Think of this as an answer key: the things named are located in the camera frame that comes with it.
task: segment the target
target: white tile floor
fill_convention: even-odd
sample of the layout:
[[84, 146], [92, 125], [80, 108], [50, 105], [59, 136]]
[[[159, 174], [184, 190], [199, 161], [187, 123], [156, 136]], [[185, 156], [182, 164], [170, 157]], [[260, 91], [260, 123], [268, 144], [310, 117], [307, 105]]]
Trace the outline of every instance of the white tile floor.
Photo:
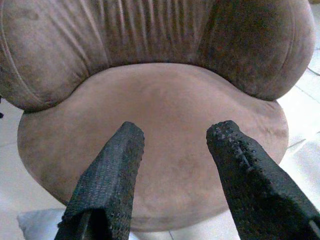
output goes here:
[[[313, 5], [320, 48], [320, 4]], [[278, 100], [289, 125], [289, 147], [280, 166], [320, 209], [320, 76], [309, 70]], [[0, 240], [23, 240], [18, 213], [63, 208], [26, 172], [17, 150], [17, 129], [22, 110], [5, 100], [0, 104]], [[179, 230], [131, 235], [139, 240], [238, 240], [230, 211]]]

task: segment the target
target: seat cushion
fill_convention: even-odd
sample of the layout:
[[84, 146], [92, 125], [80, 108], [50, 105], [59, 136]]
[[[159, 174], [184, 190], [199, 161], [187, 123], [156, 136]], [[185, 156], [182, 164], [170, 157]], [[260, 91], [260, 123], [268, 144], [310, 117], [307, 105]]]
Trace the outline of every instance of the seat cushion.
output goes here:
[[131, 228], [161, 231], [212, 217], [228, 205], [206, 143], [225, 120], [257, 140], [279, 163], [288, 126], [276, 101], [251, 97], [217, 74], [192, 65], [120, 66], [88, 78], [55, 107], [25, 112], [18, 129], [21, 159], [62, 203], [83, 171], [125, 121], [144, 131]]

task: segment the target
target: suede upholstery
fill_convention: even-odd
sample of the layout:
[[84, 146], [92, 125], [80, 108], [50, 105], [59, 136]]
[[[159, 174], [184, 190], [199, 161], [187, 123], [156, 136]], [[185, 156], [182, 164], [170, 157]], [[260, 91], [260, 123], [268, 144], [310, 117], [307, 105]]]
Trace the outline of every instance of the suede upholstery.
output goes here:
[[25, 113], [18, 148], [30, 174], [66, 203], [105, 142], [124, 121], [135, 123], [145, 147], [131, 227], [167, 230], [227, 208], [206, 131], [229, 119], [281, 161], [288, 129], [277, 102], [251, 97], [201, 67], [121, 66], [90, 77], [55, 107]]
[[0, 0], [0, 19], [0, 94], [27, 111], [102, 70], [156, 62], [207, 68], [272, 101], [315, 41], [307, 0]]
[[0, 95], [25, 110], [29, 173], [66, 203], [125, 121], [145, 133], [131, 227], [184, 227], [227, 208], [206, 130], [233, 120], [279, 163], [276, 99], [315, 45], [307, 0], [0, 0]]

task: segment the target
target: round cushioned seat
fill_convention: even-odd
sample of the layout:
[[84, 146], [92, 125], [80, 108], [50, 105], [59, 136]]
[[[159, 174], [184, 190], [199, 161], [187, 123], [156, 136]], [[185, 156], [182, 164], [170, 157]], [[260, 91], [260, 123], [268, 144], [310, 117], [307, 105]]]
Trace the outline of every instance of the round cushioned seat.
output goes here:
[[66, 203], [105, 142], [124, 121], [135, 123], [145, 148], [131, 227], [174, 229], [227, 208], [206, 143], [207, 129], [225, 120], [280, 162], [288, 130], [277, 102], [251, 97], [207, 69], [173, 63], [115, 67], [90, 77], [59, 105], [25, 113], [18, 146], [31, 175]]
[[227, 208], [206, 131], [233, 120], [279, 163], [276, 99], [315, 45], [307, 0], [0, 0], [0, 94], [25, 112], [31, 175], [67, 203], [125, 121], [145, 134], [131, 227], [169, 230]]

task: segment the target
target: tile grout line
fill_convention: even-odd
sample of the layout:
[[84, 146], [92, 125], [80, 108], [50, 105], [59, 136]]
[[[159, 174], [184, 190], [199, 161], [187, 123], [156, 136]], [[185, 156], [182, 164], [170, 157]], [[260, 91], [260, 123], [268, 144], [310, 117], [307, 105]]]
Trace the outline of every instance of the tile grout line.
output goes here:
[[307, 92], [303, 91], [300, 87], [298, 87], [297, 85], [294, 85], [295, 87], [297, 87], [301, 92], [303, 92], [305, 95], [307, 95], [308, 97], [312, 98], [313, 100], [315, 100], [318, 104], [320, 104], [320, 102], [318, 102], [318, 100], [314, 99], [313, 96], [309, 95]]
[[298, 145], [298, 144], [300, 144], [300, 143], [303, 143], [305, 140], [306, 140], [306, 139], [302, 139], [302, 140], [300, 140], [300, 141], [297, 141], [297, 142], [295, 142], [294, 144], [288, 146], [286, 149], [288, 150], [289, 148], [292, 148], [292, 147], [294, 147], [294, 146], [296, 146], [296, 145]]
[[169, 230], [168, 232], [169, 232], [169, 234], [170, 234], [171, 239], [174, 240], [174, 237], [172, 236], [170, 230]]
[[8, 146], [8, 145], [16, 144], [16, 143], [17, 143], [17, 141], [8, 142], [8, 143], [5, 143], [5, 144], [3, 144], [3, 145], [0, 145], [0, 148], [6, 147], [6, 146]]

